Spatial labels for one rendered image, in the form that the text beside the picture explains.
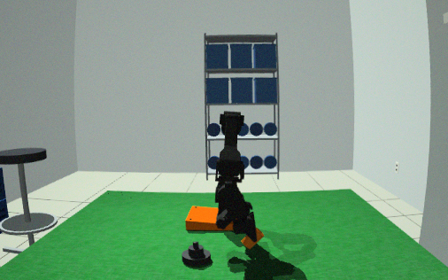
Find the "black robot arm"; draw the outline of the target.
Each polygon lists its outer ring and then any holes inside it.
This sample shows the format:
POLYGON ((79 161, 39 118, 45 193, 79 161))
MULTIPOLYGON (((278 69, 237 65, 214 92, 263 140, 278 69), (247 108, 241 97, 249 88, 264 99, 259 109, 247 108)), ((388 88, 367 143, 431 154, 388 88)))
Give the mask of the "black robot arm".
POLYGON ((220 114, 225 143, 220 152, 220 159, 217 159, 215 176, 215 182, 218 182, 215 203, 219 203, 215 225, 218 229, 225 229, 232 221, 236 221, 229 207, 236 205, 241 193, 237 184, 244 180, 244 164, 241 161, 241 153, 237 150, 237 135, 243 123, 244 115, 241 115, 241 112, 224 111, 224 114, 220 114))

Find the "orange knob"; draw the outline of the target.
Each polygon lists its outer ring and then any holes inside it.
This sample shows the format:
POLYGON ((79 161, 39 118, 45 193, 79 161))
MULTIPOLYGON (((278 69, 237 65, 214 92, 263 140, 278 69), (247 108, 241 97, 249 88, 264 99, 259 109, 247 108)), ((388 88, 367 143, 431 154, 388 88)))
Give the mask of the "orange knob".
POLYGON ((245 236, 242 239, 242 243, 249 249, 251 249, 263 236, 264 234, 259 230, 259 228, 256 227, 256 237, 257 237, 257 241, 252 242, 252 240, 248 237, 245 236))

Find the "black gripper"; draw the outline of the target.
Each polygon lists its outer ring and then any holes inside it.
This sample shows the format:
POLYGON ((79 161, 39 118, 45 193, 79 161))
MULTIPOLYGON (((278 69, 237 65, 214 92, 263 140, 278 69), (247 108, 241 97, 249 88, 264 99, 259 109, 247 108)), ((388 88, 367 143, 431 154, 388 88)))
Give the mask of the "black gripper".
POLYGON ((244 195, 240 193, 238 195, 238 201, 235 206, 229 207, 233 215, 236 217, 234 221, 233 230, 235 234, 244 232, 252 242, 257 241, 256 237, 256 223, 254 219, 254 213, 251 212, 252 206, 249 202, 246 202, 244 195))

